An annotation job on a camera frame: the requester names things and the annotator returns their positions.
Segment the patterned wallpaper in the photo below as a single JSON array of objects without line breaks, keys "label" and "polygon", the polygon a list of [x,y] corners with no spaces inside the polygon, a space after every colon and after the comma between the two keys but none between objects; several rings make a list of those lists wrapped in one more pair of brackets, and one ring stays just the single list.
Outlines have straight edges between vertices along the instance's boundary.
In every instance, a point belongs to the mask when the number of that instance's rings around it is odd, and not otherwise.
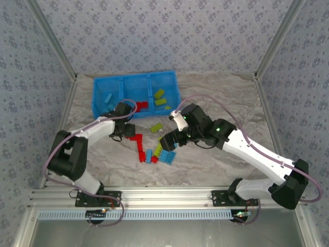
[{"label": "patterned wallpaper", "polygon": [[[309,162],[324,198],[311,204],[329,246],[329,2],[307,0],[263,77],[286,155]],[[306,197],[315,197],[310,187]]]},{"label": "patterned wallpaper", "polygon": [[23,0],[0,1],[0,246],[40,185],[70,80]]},{"label": "patterned wallpaper", "polygon": [[38,0],[76,73],[253,72],[291,0]]}]

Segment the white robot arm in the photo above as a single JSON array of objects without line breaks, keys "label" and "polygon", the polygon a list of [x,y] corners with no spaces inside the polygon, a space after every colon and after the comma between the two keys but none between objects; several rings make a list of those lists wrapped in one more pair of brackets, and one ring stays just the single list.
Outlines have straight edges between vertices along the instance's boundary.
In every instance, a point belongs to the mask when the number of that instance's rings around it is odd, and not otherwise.
[{"label": "white robot arm", "polygon": [[131,109],[128,104],[120,102],[115,111],[100,116],[94,122],[88,124],[88,126],[92,127],[86,131],[83,131],[86,126],[70,132],[59,131],[54,139],[50,153],[67,136],[77,131],[81,133],[70,139],[56,152],[48,165],[48,169],[58,175],[69,178],[73,185],[84,191],[94,195],[99,193],[103,188],[102,184],[86,170],[88,147],[105,136],[118,137],[120,139],[135,136],[135,126],[126,123],[128,121],[126,118],[101,121],[110,117],[125,116],[129,114]]},{"label": "white robot arm", "polygon": [[[232,202],[241,199],[272,198],[285,208],[296,208],[308,184],[308,179],[283,166],[283,164],[290,165],[308,174],[308,163],[303,160],[293,162],[250,139],[250,143],[247,143],[242,131],[238,130],[235,125],[224,119],[212,121],[195,104],[185,107],[182,111],[173,111],[169,118],[176,122],[177,129],[160,140],[164,150],[174,150],[175,143],[184,146],[188,142],[197,144],[199,141],[203,141],[210,148],[216,147],[235,154],[268,176],[268,179],[262,180],[234,180],[228,190],[228,197]],[[263,154],[282,162],[282,165],[255,151],[250,145],[256,147]]]}]

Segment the blue plastic bin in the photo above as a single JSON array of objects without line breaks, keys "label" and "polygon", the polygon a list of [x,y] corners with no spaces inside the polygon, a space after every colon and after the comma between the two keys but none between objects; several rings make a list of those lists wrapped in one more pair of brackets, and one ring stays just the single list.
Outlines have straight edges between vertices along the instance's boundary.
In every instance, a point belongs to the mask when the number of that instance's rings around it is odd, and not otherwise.
[{"label": "blue plastic bin", "polygon": [[[156,106],[153,95],[159,90],[165,91],[162,98],[167,104]],[[112,97],[109,104],[117,105],[122,99],[147,101],[149,107],[135,113],[133,118],[169,115],[180,104],[180,94],[175,71],[155,72],[125,76],[110,76],[94,79],[92,110],[94,118],[98,118],[107,111],[105,99],[109,94]]]}]

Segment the yellow lego brick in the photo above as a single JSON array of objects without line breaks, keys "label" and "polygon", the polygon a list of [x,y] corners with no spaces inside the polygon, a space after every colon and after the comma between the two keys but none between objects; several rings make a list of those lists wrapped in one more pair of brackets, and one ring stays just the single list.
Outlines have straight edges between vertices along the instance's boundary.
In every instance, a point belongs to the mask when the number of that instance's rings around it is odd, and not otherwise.
[{"label": "yellow lego brick", "polygon": [[163,127],[162,123],[157,123],[155,126],[151,127],[152,133],[159,131]]},{"label": "yellow lego brick", "polygon": [[155,94],[154,98],[155,99],[160,99],[164,95],[165,91],[163,89],[159,89]]},{"label": "yellow lego brick", "polygon": [[162,151],[162,146],[161,146],[161,144],[158,144],[158,146],[156,147],[156,149],[153,152],[153,156],[158,158],[160,156],[161,151]]},{"label": "yellow lego brick", "polygon": [[167,100],[165,98],[163,99],[157,99],[155,101],[155,105],[162,105],[162,104],[166,104],[167,103]]}]

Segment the lego brick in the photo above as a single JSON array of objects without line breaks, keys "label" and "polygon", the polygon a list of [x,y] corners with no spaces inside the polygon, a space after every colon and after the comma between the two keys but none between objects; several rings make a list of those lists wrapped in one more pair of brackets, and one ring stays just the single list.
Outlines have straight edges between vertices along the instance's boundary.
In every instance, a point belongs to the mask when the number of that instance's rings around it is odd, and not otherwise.
[{"label": "lego brick", "polygon": [[108,104],[107,105],[107,108],[110,110],[110,111],[113,111],[115,109],[115,106],[113,104]]},{"label": "lego brick", "polygon": [[135,140],[137,142],[141,142],[142,139],[143,139],[143,135],[142,134],[136,134],[135,136],[129,138],[129,140]]},{"label": "lego brick", "polygon": [[142,142],[137,142],[137,150],[138,150],[138,152],[143,151],[143,143]]},{"label": "lego brick", "polygon": [[155,94],[154,98],[155,99],[160,99],[164,95],[165,91],[163,89],[159,89]]},{"label": "lego brick", "polygon": [[162,146],[161,146],[161,144],[158,144],[158,146],[154,150],[153,156],[159,157],[161,151],[162,151]]},{"label": "lego brick", "polygon": [[155,163],[158,163],[158,161],[159,161],[159,159],[158,159],[157,157],[155,157],[155,156],[152,156],[152,157],[151,157],[151,162],[152,162],[152,163],[155,164]]},{"label": "lego brick", "polygon": [[138,152],[138,157],[140,162],[145,162],[146,161],[146,154],[145,152]]},{"label": "lego brick", "polygon": [[146,152],[146,163],[150,164],[151,163],[151,158],[152,158],[152,150],[148,149]]},{"label": "lego brick", "polygon": [[105,102],[106,104],[108,104],[109,99],[111,99],[111,97],[112,97],[112,94],[108,94],[107,97],[106,97],[106,99],[104,100],[104,102]]},{"label": "lego brick", "polygon": [[167,156],[168,156],[168,151],[165,151],[165,150],[162,150],[161,151],[161,154],[160,154],[160,156],[159,156],[159,160],[161,161],[161,162],[164,162],[164,163],[166,163],[167,162]]},{"label": "lego brick", "polygon": [[169,152],[166,158],[166,163],[168,165],[171,165],[175,159],[176,153],[175,152]]},{"label": "lego brick", "polygon": [[142,108],[148,108],[149,107],[149,103],[146,102],[146,101],[143,101],[143,102],[136,102],[137,104],[137,111],[136,112],[140,112],[140,110]]},{"label": "lego brick", "polygon": [[151,127],[150,129],[151,129],[152,133],[155,133],[155,132],[159,131],[162,127],[163,127],[162,123],[159,122],[155,126]]},{"label": "lego brick", "polygon": [[167,100],[165,98],[163,98],[163,99],[157,99],[154,102],[155,102],[155,105],[162,105],[162,104],[166,104]]}]

